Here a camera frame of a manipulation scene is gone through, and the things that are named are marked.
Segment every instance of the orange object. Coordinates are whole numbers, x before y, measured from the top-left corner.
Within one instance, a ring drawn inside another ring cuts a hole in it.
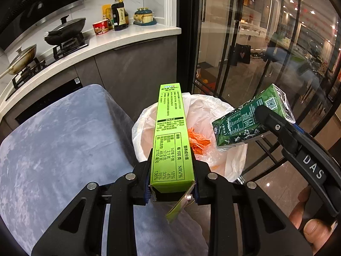
[[[211,89],[215,89],[215,82],[213,83],[206,83]],[[202,89],[207,91],[207,92],[210,92],[210,90],[205,87],[205,86],[202,86]]]
[[[201,134],[194,133],[194,128],[187,129],[188,138],[190,140],[190,147],[194,154],[202,155],[202,150],[211,143],[210,140]]]

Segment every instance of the orange trash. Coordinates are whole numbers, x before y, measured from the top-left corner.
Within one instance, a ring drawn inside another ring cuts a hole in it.
[[[202,155],[202,150],[211,143],[210,140],[201,134],[194,133],[194,128],[187,129],[188,138],[190,140],[190,147],[194,154]]]

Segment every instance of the finger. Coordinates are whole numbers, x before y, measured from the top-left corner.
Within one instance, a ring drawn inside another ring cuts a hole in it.
[[[303,231],[306,240],[313,244],[313,254],[326,243],[332,233],[330,227],[317,219],[309,220]]]
[[[298,200],[300,202],[307,202],[311,193],[311,186],[304,188],[298,195]]]
[[[296,229],[298,229],[301,225],[305,204],[305,202],[298,202],[289,215],[289,220],[296,227]]]

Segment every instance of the soy sauce bottle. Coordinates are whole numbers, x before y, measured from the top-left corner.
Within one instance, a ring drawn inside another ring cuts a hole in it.
[[[114,30],[120,31],[128,27],[125,17],[124,3],[120,0],[115,0],[115,3],[111,6],[114,20]]]

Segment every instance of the wok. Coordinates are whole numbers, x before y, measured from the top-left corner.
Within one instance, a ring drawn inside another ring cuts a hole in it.
[[[76,37],[84,28],[85,18],[72,19],[66,21],[67,16],[60,20],[62,24],[54,28],[52,31],[45,33],[44,40],[50,45],[61,45],[63,42]]]
[[[28,64],[30,64],[35,58],[35,53],[37,52],[37,44],[34,44],[26,48],[24,51],[22,51],[22,48],[20,47],[17,50],[17,52],[18,52],[17,56],[11,62],[7,70],[0,75],[0,79],[7,73],[11,75],[16,75],[21,70],[23,70]]]

